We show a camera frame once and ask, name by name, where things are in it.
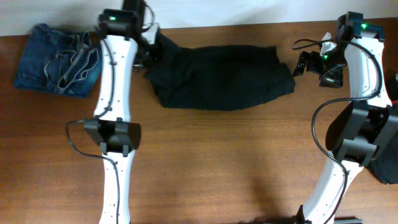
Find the blue denim jeans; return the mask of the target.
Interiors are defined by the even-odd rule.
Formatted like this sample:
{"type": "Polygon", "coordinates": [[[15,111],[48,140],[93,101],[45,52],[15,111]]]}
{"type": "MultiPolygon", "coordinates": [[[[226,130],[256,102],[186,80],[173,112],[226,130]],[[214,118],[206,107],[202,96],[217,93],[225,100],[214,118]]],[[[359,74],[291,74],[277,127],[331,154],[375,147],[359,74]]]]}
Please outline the blue denim jeans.
{"type": "Polygon", "coordinates": [[[90,33],[37,24],[24,47],[14,87],[85,98],[102,70],[102,50],[90,33]]]}

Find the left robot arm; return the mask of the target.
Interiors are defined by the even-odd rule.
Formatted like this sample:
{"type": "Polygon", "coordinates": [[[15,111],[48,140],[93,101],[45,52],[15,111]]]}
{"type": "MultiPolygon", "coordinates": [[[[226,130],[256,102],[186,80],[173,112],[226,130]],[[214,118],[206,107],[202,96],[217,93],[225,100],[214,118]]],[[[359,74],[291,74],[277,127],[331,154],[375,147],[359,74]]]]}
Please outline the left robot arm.
{"type": "Polygon", "coordinates": [[[141,141],[141,125],[131,122],[130,91],[135,68],[156,64],[159,25],[145,22],[145,1],[124,1],[120,10],[105,9],[98,19],[102,50],[99,98],[84,129],[99,147],[104,164],[104,197],[100,223],[130,223],[129,182],[141,141]]]}

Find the black shorts garment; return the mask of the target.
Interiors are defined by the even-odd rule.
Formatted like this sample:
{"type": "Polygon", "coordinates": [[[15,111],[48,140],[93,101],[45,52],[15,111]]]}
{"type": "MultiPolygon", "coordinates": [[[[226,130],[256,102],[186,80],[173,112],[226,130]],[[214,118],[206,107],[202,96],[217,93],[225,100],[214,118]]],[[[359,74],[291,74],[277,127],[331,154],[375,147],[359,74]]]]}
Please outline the black shorts garment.
{"type": "Polygon", "coordinates": [[[159,64],[146,78],[165,108],[232,111],[293,93],[295,80],[274,46],[219,45],[195,49],[157,36],[159,64]]]}

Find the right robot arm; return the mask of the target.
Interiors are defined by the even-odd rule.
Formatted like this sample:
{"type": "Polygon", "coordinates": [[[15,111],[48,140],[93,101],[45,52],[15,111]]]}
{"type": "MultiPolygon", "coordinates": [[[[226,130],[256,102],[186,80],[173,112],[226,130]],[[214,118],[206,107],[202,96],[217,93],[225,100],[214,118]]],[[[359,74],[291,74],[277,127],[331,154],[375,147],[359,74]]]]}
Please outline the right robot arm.
{"type": "Polygon", "coordinates": [[[382,70],[384,41],[381,26],[364,22],[362,13],[349,11],[338,18],[335,37],[326,34],[321,41],[307,40],[307,47],[317,45],[319,52],[306,52],[306,46],[300,46],[293,74],[313,72],[321,85],[339,88],[347,67],[350,96],[323,103],[312,116],[315,121],[325,106],[348,102],[330,124],[325,145],[315,143],[327,156],[326,165],[294,223],[336,223],[335,213],[349,185],[397,134],[397,106],[387,94],[382,70]]]}

